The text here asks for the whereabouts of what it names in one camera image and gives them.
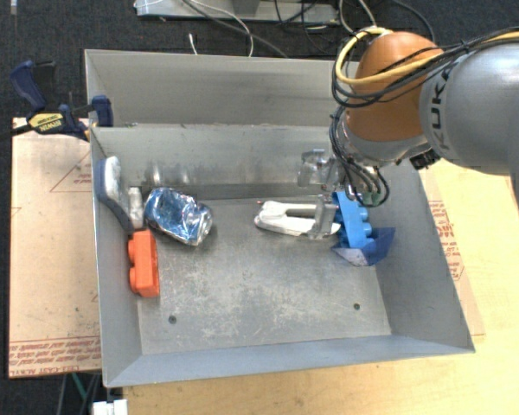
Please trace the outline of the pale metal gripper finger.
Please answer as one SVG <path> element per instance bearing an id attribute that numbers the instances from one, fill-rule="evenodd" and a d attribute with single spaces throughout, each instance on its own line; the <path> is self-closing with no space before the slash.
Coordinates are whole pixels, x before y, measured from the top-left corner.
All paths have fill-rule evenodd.
<path id="1" fill-rule="evenodd" d="M 317 198 L 314 223 L 308 231 L 307 236 L 310 239 L 322 239 L 323 237 L 335 234 L 339 230 L 339 224 L 335 222 L 336 212 L 338 210 L 329 195 L 320 195 Z"/>
<path id="2" fill-rule="evenodd" d="M 306 188 L 319 185 L 335 188 L 339 184 L 339 162 L 324 149 L 313 149 L 301 155 L 298 171 L 298 186 Z"/>

